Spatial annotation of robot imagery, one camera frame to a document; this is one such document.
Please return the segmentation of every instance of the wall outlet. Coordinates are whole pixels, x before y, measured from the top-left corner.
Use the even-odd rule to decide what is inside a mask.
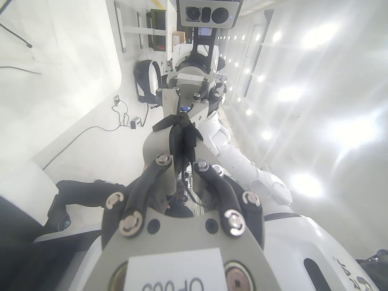
[[[116,95],[116,96],[113,98],[113,101],[115,102],[115,106],[118,106],[119,103],[120,103],[119,95]]]

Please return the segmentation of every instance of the cardboard box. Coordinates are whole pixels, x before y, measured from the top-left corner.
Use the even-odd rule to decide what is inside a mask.
[[[175,31],[172,33],[172,45],[173,47],[177,44],[186,43],[186,35],[184,32]]]

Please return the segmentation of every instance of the metal screw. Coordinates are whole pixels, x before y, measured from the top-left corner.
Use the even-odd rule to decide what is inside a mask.
[[[229,291],[253,291],[249,278],[239,268],[233,267],[227,270],[225,276]]]
[[[105,206],[108,210],[111,210],[116,204],[123,201],[124,201],[124,195],[121,192],[115,192],[115,193],[112,193],[107,198]]]
[[[199,160],[198,161],[198,169],[201,172],[205,172],[209,169],[209,164],[205,160]]]
[[[246,205],[248,203],[251,203],[253,205],[260,206],[261,204],[259,196],[252,191],[245,191],[242,197],[243,197],[242,200]]]
[[[133,215],[127,216],[125,219],[120,220],[119,230],[125,237],[133,236],[139,231],[143,223],[143,216],[139,211],[133,212]]]
[[[162,154],[160,155],[159,157],[157,157],[155,159],[155,162],[158,164],[158,165],[165,165],[166,163],[169,162],[169,156],[166,155],[166,154]]]
[[[223,170],[223,167],[220,166],[219,164],[213,164],[212,165],[213,169],[217,172],[217,174],[220,176],[220,177],[223,177],[224,175],[224,170]]]
[[[233,209],[229,209],[225,211],[224,216],[228,219],[230,233],[233,236],[238,237],[244,233],[246,224],[244,217],[241,215],[240,212]]]
[[[241,228],[241,224],[242,224],[241,219],[236,214],[232,214],[228,222],[232,228],[235,228],[235,229]]]

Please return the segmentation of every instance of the power adapter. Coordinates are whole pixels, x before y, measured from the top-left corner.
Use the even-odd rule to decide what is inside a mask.
[[[137,129],[140,125],[140,118],[137,116],[131,121],[131,129]]]

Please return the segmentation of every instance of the camera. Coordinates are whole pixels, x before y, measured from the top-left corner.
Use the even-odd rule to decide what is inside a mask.
[[[176,0],[183,26],[231,29],[243,0]]]

